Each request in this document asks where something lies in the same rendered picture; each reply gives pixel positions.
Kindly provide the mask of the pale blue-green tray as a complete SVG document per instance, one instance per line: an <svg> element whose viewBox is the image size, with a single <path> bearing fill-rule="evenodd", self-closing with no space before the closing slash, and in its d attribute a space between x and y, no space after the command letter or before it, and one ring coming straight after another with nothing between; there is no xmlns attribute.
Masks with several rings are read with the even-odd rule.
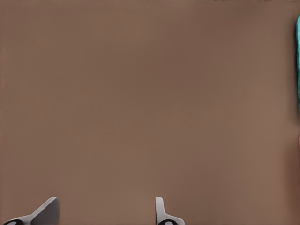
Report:
<svg viewBox="0 0 300 225"><path fill-rule="evenodd" d="M296 72L297 72L297 100L298 112L300 113L300 13L295 24L295 44L296 44Z"/></svg>

